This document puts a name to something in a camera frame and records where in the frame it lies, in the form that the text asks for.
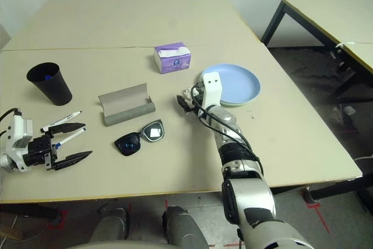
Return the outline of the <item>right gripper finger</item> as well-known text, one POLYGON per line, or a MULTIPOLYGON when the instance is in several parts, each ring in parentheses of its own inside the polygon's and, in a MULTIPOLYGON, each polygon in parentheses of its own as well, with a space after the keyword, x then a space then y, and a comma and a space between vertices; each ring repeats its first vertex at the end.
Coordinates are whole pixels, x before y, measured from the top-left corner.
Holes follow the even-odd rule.
POLYGON ((190 107, 182 95, 176 95, 177 103, 181 106, 185 114, 193 112, 193 108, 190 107))
POLYGON ((202 81, 197 82, 193 85, 193 97, 202 98, 204 92, 204 84, 202 81))

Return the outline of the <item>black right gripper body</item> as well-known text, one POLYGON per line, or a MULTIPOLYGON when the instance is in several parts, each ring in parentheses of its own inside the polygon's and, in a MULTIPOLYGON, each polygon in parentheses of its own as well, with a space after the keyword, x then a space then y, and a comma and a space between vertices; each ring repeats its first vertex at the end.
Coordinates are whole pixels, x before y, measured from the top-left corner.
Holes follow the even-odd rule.
POLYGON ((203 99, 201 97, 192 97, 190 112, 194 113, 195 115, 204 115, 204 111, 202 110, 202 101, 203 99))

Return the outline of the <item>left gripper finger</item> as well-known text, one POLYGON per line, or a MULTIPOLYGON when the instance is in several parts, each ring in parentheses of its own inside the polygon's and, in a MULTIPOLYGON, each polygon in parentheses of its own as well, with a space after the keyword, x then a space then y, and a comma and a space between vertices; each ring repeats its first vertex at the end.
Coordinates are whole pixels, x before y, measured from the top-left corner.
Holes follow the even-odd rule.
POLYGON ((81 160, 85 159, 88 157, 92 151, 85 151, 85 152, 80 152, 80 153, 75 153, 73 155, 70 155, 66 157, 64 160, 61 160, 59 162, 55 162, 52 165, 53 170, 60 170, 67 168, 69 166, 73 166, 74 164, 80 162, 81 160))
POLYGON ((85 125, 86 124, 79 122, 54 125, 48 128, 47 135, 50 139, 52 139, 54 137, 54 134, 73 132, 77 129, 83 128, 85 125))

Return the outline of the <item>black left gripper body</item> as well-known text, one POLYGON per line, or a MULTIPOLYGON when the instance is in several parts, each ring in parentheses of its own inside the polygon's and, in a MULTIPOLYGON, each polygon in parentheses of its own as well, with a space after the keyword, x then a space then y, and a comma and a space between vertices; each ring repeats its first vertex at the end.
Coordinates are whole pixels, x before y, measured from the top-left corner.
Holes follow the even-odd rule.
POLYGON ((47 170, 55 169, 57 152, 48 135, 34 138, 28 143, 23 161, 27 167, 44 165, 47 170))

